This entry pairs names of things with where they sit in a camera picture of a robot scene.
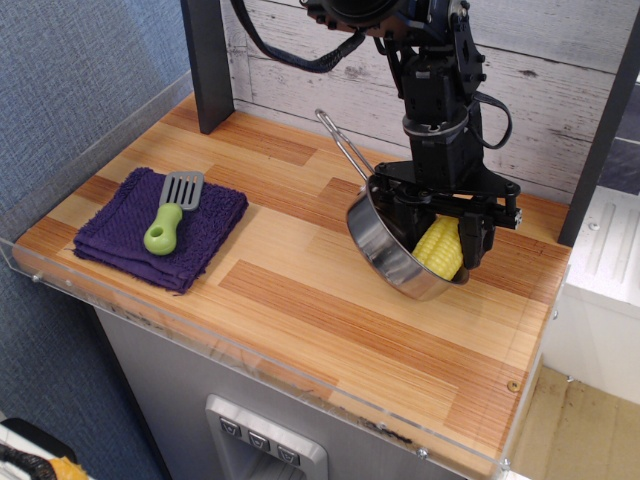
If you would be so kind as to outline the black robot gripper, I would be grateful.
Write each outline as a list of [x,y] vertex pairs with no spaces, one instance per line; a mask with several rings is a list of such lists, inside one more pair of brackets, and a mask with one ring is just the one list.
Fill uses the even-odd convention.
[[436,214],[459,218],[463,265],[472,270],[493,248],[495,226],[522,221],[520,187],[484,165],[484,151],[469,119],[439,125],[403,121],[411,159],[378,164],[373,173],[396,197],[384,202],[391,231],[412,253]]

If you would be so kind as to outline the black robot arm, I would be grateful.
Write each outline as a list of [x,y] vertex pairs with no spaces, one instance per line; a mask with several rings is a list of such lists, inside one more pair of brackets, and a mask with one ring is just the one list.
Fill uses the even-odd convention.
[[484,56],[472,37],[466,1],[307,1],[308,15],[331,30],[374,38],[387,58],[409,138],[408,161],[381,163],[372,182],[385,215],[409,248],[438,214],[459,220],[463,265],[474,269],[498,227],[521,221],[517,184],[490,171],[481,106],[505,106],[479,92]]

